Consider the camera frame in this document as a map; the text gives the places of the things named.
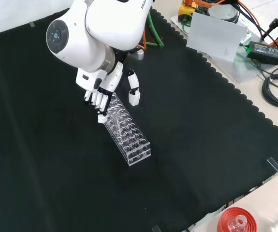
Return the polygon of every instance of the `electronic device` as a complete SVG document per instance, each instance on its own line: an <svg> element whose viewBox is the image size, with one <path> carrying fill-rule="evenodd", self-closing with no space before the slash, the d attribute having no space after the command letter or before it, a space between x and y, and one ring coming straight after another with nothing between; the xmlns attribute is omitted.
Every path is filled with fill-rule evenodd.
<svg viewBox="0 0 278 232"><path fill-rule="evenodd" d="M247 46L247 57L264 64L278 64L278 47L251 41Z"/></svg>

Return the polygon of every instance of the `red lid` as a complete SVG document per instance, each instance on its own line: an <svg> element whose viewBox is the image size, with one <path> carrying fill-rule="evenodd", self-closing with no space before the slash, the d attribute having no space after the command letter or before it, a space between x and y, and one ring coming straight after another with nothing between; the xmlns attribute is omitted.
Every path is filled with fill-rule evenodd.
<svg viewBox="0 0 278 232"><path fill-rule="evenodd" d="M244 215L246 217L248 226L247 232L257 232L257 223L254 217L247 210L239 207L228 208L222 213L217 225L217 232L230 232L228 222L238 215Z"/></svg>

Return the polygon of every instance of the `black cable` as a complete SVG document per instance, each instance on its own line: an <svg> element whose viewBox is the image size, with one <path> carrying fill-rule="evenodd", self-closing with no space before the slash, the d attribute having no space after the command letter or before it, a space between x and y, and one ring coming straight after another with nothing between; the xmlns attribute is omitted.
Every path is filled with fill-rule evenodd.
<svg viewBox="0 0 278 232"><path fill-rule="evenodd" d="M270 85L273 85L276 88L278 88L278 86L276 84L272 83L273 80L278 80L278 73L274 74L278 70L278 68L276 68L271 73L269 73L266 70L262 69L261 66L256 64L254 61L253 61L253 63L256 65L257 69L261 72L261 74L265 78L265 80L263 81L263 86L262 86L263 97L265 98L265 100L268 103L270 103L273 106L278 107L278 99L273 95L273 93L270 89Z"/></svg>
<svg viewBox="0 0 278 232"><path fill-rule="evenodd" d="M252 18L252 17L249 17L244 11L242 11L242 10L238 7L237 4L232 4L232 6L233 6L234 8L236 8L236 9L237 9L245 18L247 18L251 23L253 23L259 31L261 30L262 32L266 33L266 31L263 30L259 25L257 25L257 23L253 21L253 18ZM269 34L268 34L268 37L274 42L274 44L276 45L276 47L278 47L278 44L275 42L275 40L274 40Z"/></svg>
<svg viewBox="0 0 278 232"><path fill-rule="evenodd" d="M252 19L251 22L252 22L253 24L259 26L259 25L257 24L256 20L254 19L254 17L251 15L251 13L250 13L242 4L240 4L240 3L238 2L237 5L239 6L239 8L242 7L243 10L246 11L246 13L247 13L247 14L249 15L249 17ZM260 33L260 38L262 38L263 34L262 34L261 30L258 30L258 31L259 31L259 33Z"/></svg>
<svg viewBox="0 0 278 232"><path fill-rule="evenodd" d="M278 74L271 75L269 78L266 78L263 82L262 93L263 97L268 103L278 107L278 99L273 95L270 89L270 84L273 80L278 80Z"/></svg>

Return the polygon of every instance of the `black mat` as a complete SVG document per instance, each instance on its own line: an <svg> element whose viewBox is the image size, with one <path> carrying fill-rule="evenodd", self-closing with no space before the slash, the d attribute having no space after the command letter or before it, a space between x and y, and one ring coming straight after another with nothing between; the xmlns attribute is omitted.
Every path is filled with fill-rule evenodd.
<svg viewBox="0 0 278 232"><path fill-rule="evenodd" d="M0 33L0 231L180 232L273 174L278 127L155 11L165 47L129 63L140 105L117 92L152 144L128 167L46 47L58 16Z"/></svg>

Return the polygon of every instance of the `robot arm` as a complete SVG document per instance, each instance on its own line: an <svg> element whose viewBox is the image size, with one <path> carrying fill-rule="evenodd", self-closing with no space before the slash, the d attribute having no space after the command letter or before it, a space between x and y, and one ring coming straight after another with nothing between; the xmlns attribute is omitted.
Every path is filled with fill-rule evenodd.
<svg viewBox="0 0 278 232"><path fill-rule="evenodd" d="M128 51L141 40L153 0L74 0L70 10L48 27L46 42L58 59L77 67L76 83L85 101L106 121L106 110L122 78L123 65L111 47ZM129 100L137 105L139 82L132 71Z"/></svg>

